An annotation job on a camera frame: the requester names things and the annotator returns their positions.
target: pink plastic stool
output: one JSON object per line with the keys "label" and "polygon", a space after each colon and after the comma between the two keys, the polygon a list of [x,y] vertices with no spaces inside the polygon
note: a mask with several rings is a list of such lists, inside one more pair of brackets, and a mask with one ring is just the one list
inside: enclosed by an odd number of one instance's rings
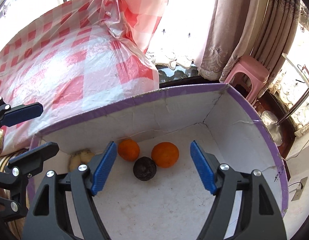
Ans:
{"label": "pink plastic stool", "polygon": [[[242,81],[243,75],[235,76],[237,73],[244,73],[250,78],[252,84],[251,89]],[[225,83],[230,83],[234,78],[231,85],[235,87],[240,84],[245,90],[247,90],[249,94],[246,99],[250,104],[252,104],[262,87],[266,84],[268,77],[269,71],[264,65],[253,57],[242,56],[232,68],[230,74],[225,80]]]}

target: curtain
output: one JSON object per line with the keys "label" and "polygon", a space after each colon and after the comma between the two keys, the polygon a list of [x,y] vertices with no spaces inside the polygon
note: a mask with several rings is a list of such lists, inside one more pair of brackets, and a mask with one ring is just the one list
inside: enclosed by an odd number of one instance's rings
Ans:
{"label": "curtain", "polygon": [[242,55],[256,41],[268,0],[215,0],[199,74],[224,82]]}
{"label": "curtain", "polygon": [[295,132],[295,136],[297,136],[298,138],[305,135],[307,132],[309,132],[309,123],[306,124],[304,127],[302,127],[301,129],[299,129],[298,131]]}
{"label": "curtain", "polygon": [[300,0],[269,0],[266,14],[251,56],[270,72],[266,85],[258,97],[271,88],[295,37],[300,14]]}

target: power cord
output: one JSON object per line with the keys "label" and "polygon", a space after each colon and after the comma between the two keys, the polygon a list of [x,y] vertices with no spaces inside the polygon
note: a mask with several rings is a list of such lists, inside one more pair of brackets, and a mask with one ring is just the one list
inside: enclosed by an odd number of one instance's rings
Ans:
{"label": "power cord", "polygon": [[294,184],[297,184],[297,183],[300,183],[300,184],[301,184],[301,189],[303,189],[303,184],[302,184],[300,181],[299,181],[299,182],[295,182],[295,183],[289,185],[288,187],[290,187],[290,186],[292,186],[292,185],[294,185]]}
{"label": "power cord", "polygon": [[304,149],[304,147],[307,145],[308,142],[309,142],[309,140],[305,143],[305,145],[301,148],[301,150],[296,155],[293,155],[293,156],[289,157],[288,159],[283,159],[283,160],[288,161],[292,158],[296,158],[299,155],[299,153]]}

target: silver bolt head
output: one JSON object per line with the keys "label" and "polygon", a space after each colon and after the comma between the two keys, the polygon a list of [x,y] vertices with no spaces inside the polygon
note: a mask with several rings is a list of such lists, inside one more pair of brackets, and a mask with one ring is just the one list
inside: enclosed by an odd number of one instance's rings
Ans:
{"label": "silver bolt head", "polygon": [[255,176],[261,176],[261,171],[259,171],[259,170],[254,170],[253,171],[253,174],[255,175]]}
{"label": "silver bolt head", "polygon": [[47,177],[52,177],[54,175],[54,171],[48,171],[47,172]]}
{"label": "silver bolt head", "polygon": [[87,166],[86,164],[81,164],[81,165],[78,167],[78,170],[79,170],[79,171],[85,171],[87,168],[88,168],[88,166]]}
{"label": "silver bolt head", "polygon": [[13,210],[13,212],[18,211],[18,205],[16,204],[16,202],[11,202],[10,206],[11,206],[11,209]]}
{"label": "silver bolt head", "polygon": [[220,164],[220,169],[222,169],[223,171],[227,171],[229,170],[229,165],[225,163]]}
{"label": "silver bolt head", "polygon": [[15,177],[19,176],[19,169],[17,167],[14,167],[12,169],[12,175],[15,176]]}

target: plastic bag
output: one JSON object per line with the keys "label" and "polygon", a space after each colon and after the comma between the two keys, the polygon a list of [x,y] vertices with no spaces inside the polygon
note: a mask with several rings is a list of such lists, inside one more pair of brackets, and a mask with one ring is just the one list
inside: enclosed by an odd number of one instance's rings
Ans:
{"label": "plastic bag", "polygon": [[0,52],[0,96],[40,102],[41,117],[6,128],[2,154],[60,122],[159,88],[146,58],[168,0],[71,0],[22,29]]}

